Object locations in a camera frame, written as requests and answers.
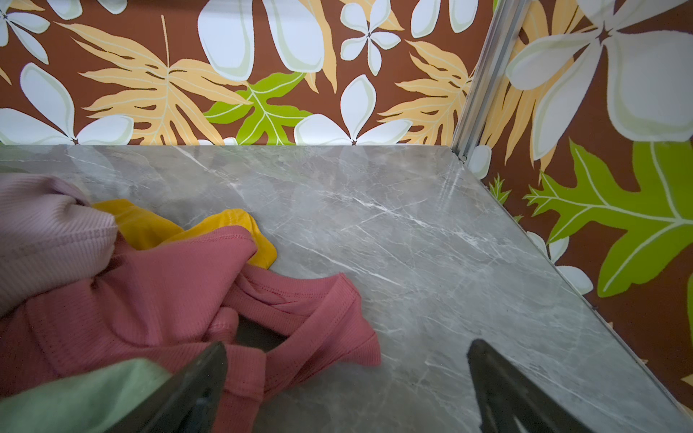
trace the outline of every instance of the floral wallpaper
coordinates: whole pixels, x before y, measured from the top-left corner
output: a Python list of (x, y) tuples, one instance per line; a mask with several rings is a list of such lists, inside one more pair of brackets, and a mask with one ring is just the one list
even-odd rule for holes
[(0, 0), (0, 143), (450, 145), (492, 15), (492, 0)]
[(689, 408), (691, 33), (691, 1), (534, 0), (468, 160)]

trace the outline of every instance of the white petal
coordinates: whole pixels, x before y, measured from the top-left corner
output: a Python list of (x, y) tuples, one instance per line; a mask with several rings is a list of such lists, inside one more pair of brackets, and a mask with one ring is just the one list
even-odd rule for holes
[(342, 109), (342, 119), (349, 131), (352, 141), (356, 141), (358, 133), (365, 125), (368, 118), (373, 114), (376, 107), (376, 89), (373, 87), (365, 75), (360, 75), (353, 79), (346, 86), (340, 108)]
[(48, 0), (53, 11), (64, 20), (75, 19), (82, 14), (80, 0)]
[(0, 18), (0, 46), (7, 45), (8, 36), (7, 21)]
[(123, 12), (128, 5), (128, 0), (98, 0), (98, 2), (113, 15)]
[(554, 35), (527, 45), (505, 69), (510, 83), (519, 90), (530, 90), (547, 82), (572, 56), (594, 41), (599, 30), (571, 35)]
[(469, 28), (476, 17), (479, 0), (449, 0), (450, 26), (453, 32), (459, 33)]
[(34, 33), (43, 33), (51, 25), (49, 20), (27, 12), (12, 12), (7, 19)]
[(532, 125), (535, 161), (553, 149), (563, 136), (587, 93), (601, 54), (602, 47), (595, 40), (542, 98)]
[(340, 15), (340, 20), (342, 24), (349, 27), (351, 30), (356, 30), (368, 34), (368, 23), (366, 22), (366, 14), (363, 12), (363, 8), (358, 3), (347, 3), (342, 8), (342, 14)]
[(627, 0), (612, 19), (606, 21), (607, 29), (621, 29), (632, 26), (678, 5), (687, 0)]
[(570, 242), (570, 236), (566, 236), (563, 239), (558, 239), (549, 244), (549, 254), (551, 256), (551, 263), (555, 263), (561, 258), (563, 253), (568, 249), (568, 243)]
[(263, 0), (272, 39), (290, 71), (318, 72), (325, 59), (322, 30), (300, 0)]
[(529, 238), (529, 240), (531, 240), (531, 242), (537, 248), (539, 248), (539, 251), (541, 251), (544, 254), (544, 256), (548, 256), (548, 254), (546, 252), (546, 244), (544, 243), (544, 239), (542, 239), (541, 236), (534, 233), (533, 231), (528, 231), (526, 233), (527, 233), (527, 237)]
[(382, 145), (396, 144), (407, 134), (412, 122), (398, 119), (378, 125), (370, 131), (366, 131), (356, 140), (357, 145)]
[(361, 50), (366, 44), (367, 39), (368, 38), (365, 36), (353, 37), (342, 42), (342, 50), (340, 52), (342, 60), (356, 59), (358, 55), (361, 54)]
[(255, 58), (253, 0), (209, 0), (198, 17), (198, 34), (209, 64), (222, 77), (244, 81)]
[(63, 133), (12, 108), (0, 109), (0, 142), (3, 144), (74, 144)]
[(491, 148), (487, 145), (478, 145), (472, 150), (467, 160), (467, 170), (477, 179), (484, 179), (489, 174), (491, 165)]
[(373, 75), (378, 75), (380, 72), (380, 66), (383, 65), (383, 57), (380, 55), (380, 50), (373, 44), (373, 42), (368, 39), (368, 67), (371, 69)]
[(604, 40), (611, 123), (634, 141), (686, 141), (693, 134), (693, 35), (669, 30)]
[(41, 43), (38, 42), (36, 38), (31, 35), (31, 33), (24, 30), (23, 28), (17, 27), (11, 21), (9, 24), (10, 27), (12, 27), (12, 31), (15, 32), (15, 34), (19, 38), (21, 44), (24, 45), (24, 48), (26, 48), (26, 50), (29, 53), (31, 53), (35, 58), (41, 60), (45, 64), (48, 64), (48, 54), (46, 53), (46, 50), (44, 50), (44, 47), (41, 45)]
[(384, 50), (395, 47), (401, 41), (399, 36), (390, 32), (375, 32), (371, 35), (371, 40)]
[(351, 145), (342, 128), (323, 114), (313, 114), (301, 120), (294, 128), (297, 145)]
[(419, 0), (412, 12), (412, 37), (424, 37), (435, 28), (440, 0)]
[(125, 145), (132, 138), (132, 118), (121, 114), (102, 117), (85, 126), (77, 134), (83, 145)]
[(556, 266), (556, 268), (579, 294), (588, 294), (595, 288), (590, 277), (582, 269), (575, 266)]
[(389, 0), (376, 0), (373, 3), (371, 16), (368, 20), (370, 22), (370, 31), (376, 30), (382, 23), (386, 22), (390, 12), (392, 12), (392, 9), (390, 8)]
[(596, 25), (600, 30), (605, 21), (613, 17), (613, 4), (615, 0), (577, 0), (578, 6), (582, 9), (587, 19)]
[(75, 106), (65, 86), (51, 74), (28, 63), (19, 75), (19, 85), (29, 102), (69, 138), (75, 138)]

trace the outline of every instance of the green garment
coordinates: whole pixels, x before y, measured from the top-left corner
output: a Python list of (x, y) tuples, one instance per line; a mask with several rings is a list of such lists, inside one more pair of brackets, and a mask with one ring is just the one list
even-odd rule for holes
[(0, 400), (0, 424), (12, 433), (101, 433), (170, 377), (149, 360), (120, 362)]

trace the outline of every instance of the silver metal trim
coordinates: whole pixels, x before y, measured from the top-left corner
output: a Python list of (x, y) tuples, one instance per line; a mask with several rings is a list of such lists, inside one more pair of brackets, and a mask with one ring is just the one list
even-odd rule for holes
[(532, 0), (502, 0), (493, 14), (474, 79), (453, 135), (453, 152), (468, 157), (479, 143), (486, 115), (505, 73)]

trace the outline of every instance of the brown background panel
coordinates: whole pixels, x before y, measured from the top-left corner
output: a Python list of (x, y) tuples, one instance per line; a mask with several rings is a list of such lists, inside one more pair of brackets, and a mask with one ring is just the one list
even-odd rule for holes
[[(73, 37), (81, 40), (75, 33), (62, 28), (55, 22), (65, 24), (85, 24), (99, 28), (112, 35), (118, 35), (132, 39), (157, 55), (166, 62), (166, 45), (161, 28), (161, 15), (166, 19), (168, 33), (168, 46), (170, 63), (182, 59), (191, 58), (207, 62), (200, 38), (198, 36), (198, 15), (206, 0), (130, 0), (127, 8), (119, 15), (112, 15), (96, 1), (82, 1), (83, 13), (76, 19), (63, 21), (45, 1), (36, 1), (45, 8), (43, 12), (33, 12), (51, 21), (49, 29), (36, 38), (46, 49), (49, 55), (49, 65), (43, 65), (36, 60), (21, 45), (19, 40), (10, 32), (10, 41), (7, 46), (0, 48), (3, 56), (0, 59), (0, 67), (10, 76), (12, 86), (0, 82), (3, 86), (4, 97), (2, 106), (12, 107), (31, 116), (45, 121), (46, 119), (26, 100), (19, 87), (19, 73), (28, 62), (34, 62), (56, 77), (68, 89), (76, 106), (75, 131), (81, 130), (92, 120), (87, 118), (91, 113), (82, 109), (91, 105), (96, 99), (107, 94), (115, 94), (124, 90), (119, 85), (99, 83), (79, 75), (79, 72), (97, 71), (99, 69), (115, 67), (80, 48)], [(413, 40), (410, 31), (412, 11), (416, 0), (396, 0), (392, 2), (392, 10), (395, 12), (403, 31), (394, 31), (401, 39), (399, 45), (390, 50), (380, 50), (383, 57), (383, 66), (378, 76), (373, 76), (367, 64), (366, 48), (353, 61), (347, 62), (340, 59), (340, 47), (342, 42), (350, 37), (359, 37), (361, 34), (344, 26), (340, 21), (340, 13), (344, 4), (338, 0), (324, 0), (323, 9), (325, 17), (332, 30), (333, 47), (337, 57), (337, 93), (334, 94), (330, 82), (322, 72), (317, 73), (317, 87), (319, 94), (314, 93), (305, 82), (301, 82), (289, 94), (282, 98), (270, 100), (274, 105), (294, 105), (310, 113), (325, 114), (338, 125), (344, 127), (340, 113), (340, 98), (344, 88), (357, 76), (366, 74), (376, 88), (377, 101), (373, 116), (363, 127), (365, 132), (379, 125), (378, 119), (383, 112), (395, 104), (414, 100), (423, 95), (405, 91), (397, 87), (395, 82), (427, 78), (412, 63), (409, 53), (414, 53), (413, 47), (405, 40)], [(481, 0), (474, 23), (462, 33), (454, 33), (450, 27), (448, 16), (448, 2), (443, 0), (435, 30), (430, 35), (416, 40), (430, 42), (439, 48), (457, 54), (468, 72), (476, 65), (479, 54), (491, 23), (491, 0)], [(274, 47), (267, 14), (261, 1), (253, 3), (255, 58), (250, 83), (269, 76), (275, 72), (291, 73), (281, 62), (277, 49)], [(203, 111), (207, 111), (212, 102), (186, 92), (193, 102)], [(222, 137), (236, 136), (243, 121), (229, 125), (215, 125)], [(293, 140), (292, 128), (286, 128), (288, 136)], [(266, 135), (261, 142), (266, 142)]]
[[(551, 22), (553, 1), (544, 1), (547, 18)], [(617, 2), (620, 7), (623, 1)], [(624, 33), (642, 33), (653, 30), (693, 30), (693, 2), (669, 10), (624, 29)], [(606, 108), (607, 83), (606, 49), (597, 67), (592, 84), (565, 134), (556, 147), (556, 153), (546, 173), (558, 183), (574, 187), (576, 178), (568, 139), (597, 155), (610, 168), (616, 182), (628, 191), (639, 191), (633, 174), (633, 142), (621, 136), (611, 124)], [(548, 211), (531, 217), (536, 205), (527, 206), (522, 197), (528, 186), (539, 187), (539, 163), (529, 160), (531, 125), (525, 130), (514, 153), (504, 165), (505, 144), (514, 117), (493, 149), (488, 184), (497, 173), (505, 180), (504, 191), (512, 189), (505, 207), (512, 215), (524, 215), (520, 224), (544, 240), (548, 239), (559, 214)], [(582, 269), (597, 286), (599, 270), (613, 243), (625, 231), (590, 222), (570, 237), (570, 246), (557, 265), (572, 265)], [(599, 298), (595, 291), (585, 298), (606, 321), (613, 322), (614, 330), (633, 349), (647, 360), (647, 366), (688, 407), (693, 407), (693, 387), (681, 378), (693, 373), (693, 346), (687, 316), (687, 288), (693, 273), (693, 246), (682, 251), (664, 271), (642, 285), (632, 285), (626, 292), (609, 298)]]

